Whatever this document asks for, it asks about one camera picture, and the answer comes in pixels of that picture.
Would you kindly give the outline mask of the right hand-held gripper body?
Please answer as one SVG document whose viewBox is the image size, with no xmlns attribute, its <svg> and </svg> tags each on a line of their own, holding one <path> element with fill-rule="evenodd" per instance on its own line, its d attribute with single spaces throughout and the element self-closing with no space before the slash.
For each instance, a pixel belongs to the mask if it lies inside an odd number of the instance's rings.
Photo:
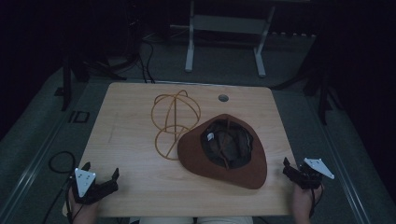
<svg viewBox="0 0 396 224">
<path fill-rule="evenodd" d="M 291 182 L 297 184 L 301 189 L 317 189 L 321 186 L 323 176 L 335 179 L 334 174 L 322 159 L 304 158 L 304 163 L 308 166 L 307 172 L 302 173 L 299 168 L 294 168 L 294 178 L 290 179 Z"/>
</svg>

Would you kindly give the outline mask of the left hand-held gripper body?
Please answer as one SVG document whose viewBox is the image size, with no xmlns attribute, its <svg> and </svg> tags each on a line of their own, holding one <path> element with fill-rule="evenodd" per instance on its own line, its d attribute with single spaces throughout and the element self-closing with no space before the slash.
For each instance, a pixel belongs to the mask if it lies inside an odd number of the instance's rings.
<svg viewBox="0 0 396 224">
<path fill-rule="evenodd" d="M 96 184 L 96 173 L 75 169 L 75 184 L 73 185 L 74 199 L 77 203 L 93 204 L 119 189 L 117 185 Z"/>
</svg>

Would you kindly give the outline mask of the brown felt hat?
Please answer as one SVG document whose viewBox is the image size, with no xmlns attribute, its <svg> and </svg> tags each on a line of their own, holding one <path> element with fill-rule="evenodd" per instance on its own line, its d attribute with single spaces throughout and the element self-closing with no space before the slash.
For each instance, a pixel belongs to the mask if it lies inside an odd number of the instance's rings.
<svg viewBox="0 0 396 224">
<path fill-rule="evenodd" d="M 185 133 L 177 143 L 188 171 L 246 189 L 259 189 L 267 177 L 260 137 L 246 122 L 221 114 Z"/>
</svg>

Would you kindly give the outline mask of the gold wire hat stand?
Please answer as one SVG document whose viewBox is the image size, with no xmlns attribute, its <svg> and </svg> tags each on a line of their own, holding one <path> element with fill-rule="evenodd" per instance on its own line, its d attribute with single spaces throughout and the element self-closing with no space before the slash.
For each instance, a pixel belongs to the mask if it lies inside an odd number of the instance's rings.
<svg viewBox="0 0 396 224">
<path fill-rule="evenodd" d="M 163 93 L 155 97 L 150 118 L 158 131 L 154 138 L 155 150 L 162 158 L 177 161 L 178 140 L 197 126 L 201 107 L 185 90 Z"/>
</svg>

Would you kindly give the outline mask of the person's right hand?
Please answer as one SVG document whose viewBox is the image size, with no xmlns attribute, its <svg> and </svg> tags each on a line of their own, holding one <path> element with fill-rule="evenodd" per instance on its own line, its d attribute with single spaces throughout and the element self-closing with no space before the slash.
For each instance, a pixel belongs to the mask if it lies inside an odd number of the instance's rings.
<svg viewBox="0 0 396 224">
<path fill-rule="evenodd" d="M 319 202 L 323 190 L 323 187 L 311 190 L 294 185 L 290 208 L 295 224 L 311 224 L 311 212 Z"/>
</svg>

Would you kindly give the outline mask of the person's left hand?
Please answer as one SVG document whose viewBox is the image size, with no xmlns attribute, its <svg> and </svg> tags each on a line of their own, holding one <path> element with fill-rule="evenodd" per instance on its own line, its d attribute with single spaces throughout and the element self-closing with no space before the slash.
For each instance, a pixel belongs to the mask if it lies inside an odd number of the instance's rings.
<svg viewBox="0 0 396 224">
<path fill-rule="evenodd" d="M 89 205 L 77 203 L 72 189 L 68 192 L 68 200 L 72 211 L 72 224 L 96 224 L 99 202 Z"/>
</svg>

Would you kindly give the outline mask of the black metal stand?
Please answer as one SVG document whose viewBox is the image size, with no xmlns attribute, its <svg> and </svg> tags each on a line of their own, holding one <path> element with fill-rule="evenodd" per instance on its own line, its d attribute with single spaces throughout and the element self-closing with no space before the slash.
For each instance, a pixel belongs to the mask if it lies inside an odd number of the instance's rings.
<svg viewBox="0 0 396 224">
<path fill-rule="evenodd" d="M 302 65 L 295 77 L 271 87 L 271 90 L 280 91 L 304 79 L 306 83 L 303 87 L 303 94 L 314 96 L 318 93 L 318 118 L 323 125 L 326 125 L 326 112 L 332 110 L 329 98 L 333 100 L 338 109 L 342 109 L 330 90 L 330 72 L 328 70 L 315 66 L 308 68 L 306 65 Z"/>
<path fill-rule="evenodd" d="M 125 77 L 114 74 L 110 71 L 110 68 L 101 65 L 99 62 L 95 62 L 87 57 L 78 55 L 73 56 L 70 53 L 63 56 L 63 85 L 59 87 L 54 93 L 55 96 L 63 97 L 62 111 L 65 111 L 71 103 L 72 97 L 72 72 L 79 68 L 89 67 L 105 77 L 110 77 L 115 80 L 125 80 Z"/>
</svg>

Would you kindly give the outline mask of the black rectangular floor frame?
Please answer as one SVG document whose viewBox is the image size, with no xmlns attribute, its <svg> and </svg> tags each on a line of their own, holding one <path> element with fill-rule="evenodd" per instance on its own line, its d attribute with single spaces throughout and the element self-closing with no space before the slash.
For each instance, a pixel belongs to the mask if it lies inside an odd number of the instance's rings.
<svg viewBox="0 0 396 224">
<path fill-rule="evenodd" d="M 87 123 L 91 116 L 90 112 L 73 111 L 68 119 L 69 123 Z"/>
</svg>

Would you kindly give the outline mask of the white metal table frame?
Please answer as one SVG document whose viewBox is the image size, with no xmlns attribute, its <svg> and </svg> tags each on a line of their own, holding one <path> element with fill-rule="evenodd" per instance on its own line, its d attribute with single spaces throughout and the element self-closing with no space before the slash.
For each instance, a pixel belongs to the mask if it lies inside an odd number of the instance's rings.
<svg viewBox="0 0 396 224">
<path fill-rule="evenodd" d="M 266 76 L 262 51 L 272 24 L 276 6 L 269 6 L 265 19 L 237 18 L 195 13 L 195 1 L 189 1 L 189 42 L 184 70 L 190 73 L 194 62 L 194 33 L 196 31 L 222 32 L 226 34 L 258 35 L 260 42 L 253 48 L 253 56 L 259 77 Z"/>
</svg>

